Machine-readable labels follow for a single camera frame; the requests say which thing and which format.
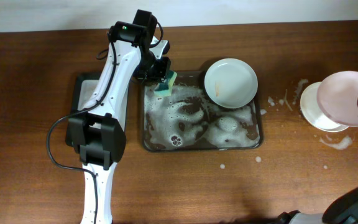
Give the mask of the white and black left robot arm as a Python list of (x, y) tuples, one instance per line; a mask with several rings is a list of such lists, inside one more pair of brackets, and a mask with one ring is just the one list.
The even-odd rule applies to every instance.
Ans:
[(154, 36), (162, 26), (147, 22), (117, 22), (108, 32), (106, 62), (89, 99), (67, 116), (67, 140), (79, 154), (85, 175), (82, 223), (112, 223), (112, 178), (126, 146), (124, 133), (129, 82), (156, 84), (159, 96), (172, 90), (175, 72), (166, 57), (170, 44)]

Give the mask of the green and yellow sponge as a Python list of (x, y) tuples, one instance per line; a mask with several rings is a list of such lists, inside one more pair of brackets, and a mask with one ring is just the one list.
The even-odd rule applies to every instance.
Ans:
[(172, 94), (172, 88), (176, 77), (177, 77), (177, 73), (170, 70), (167, 73), (164, 81), (162, 83), (159, 83), (155, 87), (154, 89), (155, 96), (159, 96), (159, 97), (170, 96)]

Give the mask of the pale pink plate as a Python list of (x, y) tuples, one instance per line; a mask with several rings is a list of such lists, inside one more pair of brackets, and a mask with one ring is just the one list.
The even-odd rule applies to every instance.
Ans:
[(358, 127), (358, 72), (343, 71), (326, 77), (318, 87), (317, 102), (330, 120)]

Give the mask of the cream white plate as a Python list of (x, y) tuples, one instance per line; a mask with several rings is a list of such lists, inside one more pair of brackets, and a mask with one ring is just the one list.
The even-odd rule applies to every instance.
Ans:
[(348, 126), (330, 120), (319, 108), (317, 92), (320, 84), (321, 82), (316, 82), (309, 85), (301, 94), (300, 110), (303, 117), (310, 125), (322, 131), (336, 133), (346, 130)]

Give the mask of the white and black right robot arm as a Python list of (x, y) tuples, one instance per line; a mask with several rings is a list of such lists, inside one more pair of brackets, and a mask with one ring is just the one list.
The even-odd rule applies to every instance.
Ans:
[(273, 224), (358, 224), (358, 187), (336, 199), (324, 213), (284, 212)]

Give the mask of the pale grey plate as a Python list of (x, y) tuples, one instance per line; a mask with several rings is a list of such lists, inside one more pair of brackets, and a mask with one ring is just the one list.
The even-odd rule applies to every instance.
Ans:
[(250, 103), (258, 90), (252, 67), (236, 58), (214, 62), (204, 76), (207, 95), (219, 106), (236, 109)]

